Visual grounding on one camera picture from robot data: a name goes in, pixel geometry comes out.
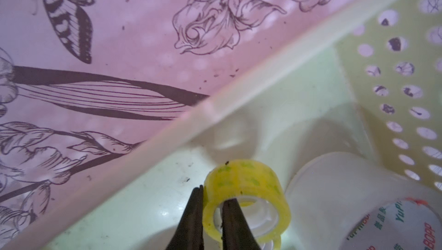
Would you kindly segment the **pale green perforated storage basket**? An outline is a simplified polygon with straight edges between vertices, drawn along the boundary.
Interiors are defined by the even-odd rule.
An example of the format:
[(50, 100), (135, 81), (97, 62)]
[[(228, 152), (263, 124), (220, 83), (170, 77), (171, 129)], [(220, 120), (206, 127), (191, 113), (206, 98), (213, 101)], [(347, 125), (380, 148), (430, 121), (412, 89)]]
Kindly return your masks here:
[(442, 209), (442, 0), (1, 0), (1, 248), (162, 250), (231, 160)]

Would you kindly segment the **yellow tape roll cluster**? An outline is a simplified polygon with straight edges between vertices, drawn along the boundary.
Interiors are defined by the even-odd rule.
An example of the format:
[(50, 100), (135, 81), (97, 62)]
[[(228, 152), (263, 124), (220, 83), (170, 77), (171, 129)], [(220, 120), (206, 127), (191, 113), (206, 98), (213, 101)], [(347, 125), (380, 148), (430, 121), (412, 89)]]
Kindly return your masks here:
[(222, 241), (224, 201), (237, 199), (248, 227), (264, 250), (279, 250), (291, 212), (276, 173), (255, 160), (230, 160), (204, 181), (202, 224), (206, 234)]

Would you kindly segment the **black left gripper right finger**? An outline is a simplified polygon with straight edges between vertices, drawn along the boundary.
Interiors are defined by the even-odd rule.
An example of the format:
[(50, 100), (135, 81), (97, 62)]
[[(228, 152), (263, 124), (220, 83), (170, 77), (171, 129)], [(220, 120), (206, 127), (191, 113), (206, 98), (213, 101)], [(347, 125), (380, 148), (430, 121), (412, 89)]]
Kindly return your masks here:
[(260, 250), (236, 198), (222, 206), (222, 248), (224, 250)]

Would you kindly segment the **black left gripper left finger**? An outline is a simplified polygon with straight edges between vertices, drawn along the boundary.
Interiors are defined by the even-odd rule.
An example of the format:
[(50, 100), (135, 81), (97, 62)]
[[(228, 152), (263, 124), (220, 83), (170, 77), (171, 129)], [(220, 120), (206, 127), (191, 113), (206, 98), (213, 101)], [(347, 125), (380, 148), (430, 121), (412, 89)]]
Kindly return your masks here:
[(203, 199), (202, 185), (192, 190), (184, 213), (166, 250), (203, 250)]

